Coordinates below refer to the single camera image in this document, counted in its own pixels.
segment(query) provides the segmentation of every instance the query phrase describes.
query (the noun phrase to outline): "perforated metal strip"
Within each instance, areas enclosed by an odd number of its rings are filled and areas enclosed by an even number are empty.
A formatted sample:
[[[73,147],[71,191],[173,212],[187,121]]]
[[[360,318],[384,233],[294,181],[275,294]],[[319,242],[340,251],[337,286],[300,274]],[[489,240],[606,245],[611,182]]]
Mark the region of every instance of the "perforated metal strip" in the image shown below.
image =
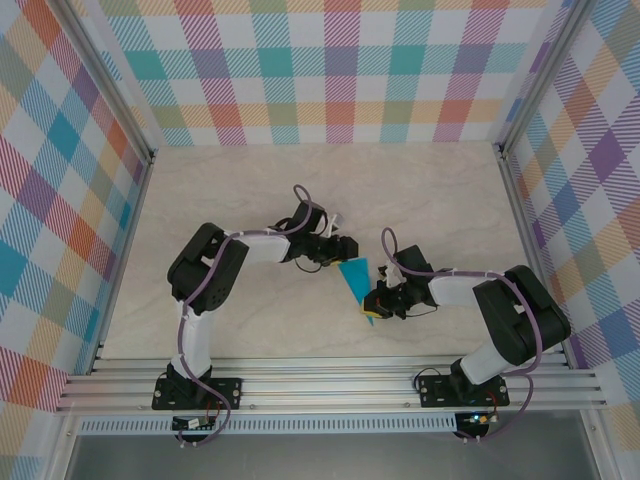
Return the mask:
[[[452,413],[358,415],[236,414],[226,434],[415,433],[453,432]],[[174,435],[167,416],[87,416],[79,435]]]

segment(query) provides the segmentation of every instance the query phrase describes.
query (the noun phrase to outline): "blue triangular fabric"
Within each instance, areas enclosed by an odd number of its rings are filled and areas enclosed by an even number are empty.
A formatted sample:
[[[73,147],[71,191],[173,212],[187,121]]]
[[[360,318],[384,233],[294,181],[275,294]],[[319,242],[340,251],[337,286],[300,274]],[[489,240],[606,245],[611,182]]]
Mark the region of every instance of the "blue triangular fabric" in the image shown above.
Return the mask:
[[[355,258],[338,265],[342,276],[347,281],[351,292],[356,297],[358,305],[362,305],[362,300],[371,291],[369,282],[369,263],[366,258]],[[373,318],[367,315],[369,323],[373,325]]]

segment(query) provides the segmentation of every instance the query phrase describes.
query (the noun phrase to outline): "beige surface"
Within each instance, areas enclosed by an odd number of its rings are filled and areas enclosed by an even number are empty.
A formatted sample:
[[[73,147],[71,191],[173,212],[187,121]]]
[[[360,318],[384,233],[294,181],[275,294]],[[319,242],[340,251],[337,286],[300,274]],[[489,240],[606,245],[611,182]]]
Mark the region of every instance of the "beige surface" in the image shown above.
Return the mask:
[[[255,229],[291,215],[295,183],[345,217],[342,232],[359,242],[372,282],[385,262],[387,225],[400,248],[417,243],[436,269],[525,262],[488,143],[166,148],[103,357],[171,357],[178,324],[166,281],[171,262],[203,222]],[[371,327],[337,267],[309,275],[293,263],[250,266],[219,312],[216,357],[464,354],[487,338],[479,312],[462,307]]]

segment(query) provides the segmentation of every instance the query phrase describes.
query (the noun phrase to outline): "marble floor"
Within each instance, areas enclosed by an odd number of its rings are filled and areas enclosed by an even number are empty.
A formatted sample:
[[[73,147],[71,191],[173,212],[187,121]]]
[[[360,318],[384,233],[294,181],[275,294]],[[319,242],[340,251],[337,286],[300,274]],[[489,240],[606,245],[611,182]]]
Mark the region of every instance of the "marble floor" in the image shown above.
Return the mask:
[[[163,148],[103,358],[171,357],[178,316],[169,265],[203,222],[243,230],[291,215],[295,183],[344,216],[342,233],[359,242],[372,282],[385,262],[384,226],[436,269],[526,262],[488,143]],[[465,354],[488,337],[479,311],[464,307],[371,326],[337,267],[310,275],[293,263],[253,265],[219,312],[216,357]]]

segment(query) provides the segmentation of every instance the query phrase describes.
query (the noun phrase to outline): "teal cloth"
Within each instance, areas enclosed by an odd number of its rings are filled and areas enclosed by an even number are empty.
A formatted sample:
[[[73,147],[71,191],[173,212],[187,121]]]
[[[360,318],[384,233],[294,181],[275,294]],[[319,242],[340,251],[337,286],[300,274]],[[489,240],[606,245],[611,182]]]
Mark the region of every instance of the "teal cloth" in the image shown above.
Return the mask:
[[[366,258],[354,258],[338,265],[347,285],[358,301],[358,307],[362,305],[364,297],[371,291],[369,281],[369,263]],[[367,315],[369,323],[373,326],[373,318]]]

